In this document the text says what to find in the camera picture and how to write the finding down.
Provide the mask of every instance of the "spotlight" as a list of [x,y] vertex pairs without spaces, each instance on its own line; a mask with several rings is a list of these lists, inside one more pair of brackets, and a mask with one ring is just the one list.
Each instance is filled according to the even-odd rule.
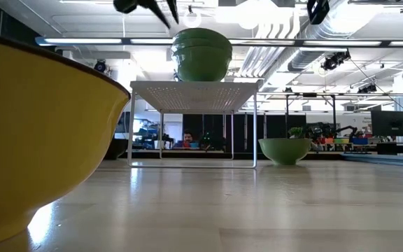
[[357,91],[357,93],[358,93],[358,94],[367,94],[367,93],[368,93],[368,88],[367,88],[367,87],[360,88],[360,89]]
[[374,84],[368,86],[369,92],[377,92],[377,87]]
[[345,60],[349,60],[351,54],[349,50],[346,52],[336,52],[333,56],[326,57],[326,60],[321,64],[321,68],[326,71],[331,71],[336,69],[339,65],[343,64]]
[[319,25],[326,18],[329,12],[329,2],[327,0],[308,0],[307,14],[312,25]]
[[97,63],[94,66],[94,69],[96,71],[101,72],[101,73],[105,73],[105,70],[106,70],[105,60],[104,59],[98,59]]

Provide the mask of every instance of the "shelf leg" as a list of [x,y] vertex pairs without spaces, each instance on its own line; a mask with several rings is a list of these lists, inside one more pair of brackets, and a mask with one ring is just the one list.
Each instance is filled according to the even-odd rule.
[[231,159],[234,159],[234,111],[231,113]]
[[136,93],[132,90],[132,98],[130,102],[132,105],[130,106],[130,121],[129,121],[129,145],[127,148],[127,164],[132,167],[132,152],[133,152],[133,121],[134,121],[134,104],[136,99]]
[[257,90],[253,97],[253,168],[257,166]]
[[160,159],[162,159],[162,149],[163,149],[163,145],[162,144],[162,135],[164,134],[164,113],[162,113],[160,111],[160,132],[158,132],[158,134],[160,134],[159,140],[160,140]]

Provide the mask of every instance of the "bowl rim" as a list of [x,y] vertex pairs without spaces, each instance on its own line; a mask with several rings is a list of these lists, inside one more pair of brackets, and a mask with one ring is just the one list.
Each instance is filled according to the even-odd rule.
[[214,33],[214,34],[216,34],[216,35],[221,35],[222,37],[224,37],[225,39],[228,40],[228,38],[225,37],[225,36],[224,36],[223,34],[221,34],[220,32],[214,31],[214,30],[208,29],[208,28],[203,28],[203,27],[192,27],[192,28],[182,29],[181,31],[177,32],[177,34],[175,34],[174,37],[178,36],[178,35],[181,34],[182,32],[195,32],[195,31],[200,31],[200,30],[204,30],[204,31],[206,31],[206,32],[212,32],[212,33]]
[[72,59],[68,59],[68,58],[60,56],[58,54],[55,54],[53,52],[50,52],[50,51],[47,51],[47,50],[44,50],[41,48],[35,48],[34,46],[26,45],[26,44],[23,44],[23,43],[20,43],[20,42],[17,42],[17,41],[8,39],[8,38],[3,38],[3,37],[0,37],[0,45],[12,47],[14,49],[21,50],[26,53],[38,55],[41,57],[46,57],[49,60],[60,62],[62,64],[67,65],[68,67],[73,67],[77,70],[84,71],[87,74],[91,74],[97,78],[100,78],[100,79],[110,83],[115,88],[117,88],[120,91],[122,91],[123,93],[125,93],[129,97],[129,100],[132,98],[132,96],[130,95],[130,92],[127,89],[125,89],[125,87],[123,87],[119,82],[114,81],[112,78],[92,69],[91,67],[88,67],[88,66],[80,64],[78,62],[75,62]]
[[309,139],[309,138],[294,138],[294,139],[288,139],[288,138],[285,138],[285,137],[274,137],[274,138],[269,138],[269,139],[258,139],[257,141],[258,142],[263,142],[263,141],[301,141],[301,140],[304,140],[304,141],[306,141],[306,140],[309,140],[309,141],[312,141],[312,139]]

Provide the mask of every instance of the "cable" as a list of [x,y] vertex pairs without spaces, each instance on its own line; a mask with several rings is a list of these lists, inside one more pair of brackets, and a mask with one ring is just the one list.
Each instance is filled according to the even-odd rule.
[[352,59],[349,59],[349,60],[355,65],[355,67],[357,67],[357,69],[359,69],[359,71],[362,72],[362,74],[363,74],[364,76],[367,77],[367,79],[368,79],[373,85],[375,85],[380,91],[382,91],[385,95],[387,95],[388,98],[390,98],[393,102],[395,102],[397,105],[399,105],[399,107],[400,107],[401,109],[403,109],[403,106],[402,106],[399,102],[397,102],[395,99],[393,99],[393,98],[390,96],[390,94],[388,94],[387,92],[383,91],[383,89],[381,89],[381,88],[376,84],[376,82],[372,81],[372,79],[371,79],[367,74],[365,74],[364,71],[363,71]]

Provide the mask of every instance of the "stacked green bowls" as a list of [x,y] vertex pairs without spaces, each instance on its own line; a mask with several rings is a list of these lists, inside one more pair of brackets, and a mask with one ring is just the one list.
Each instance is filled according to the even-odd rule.
[[232,56],[231,43],[222,34],[191,28],[175,35],[172,60],[182,81],[221,81]]

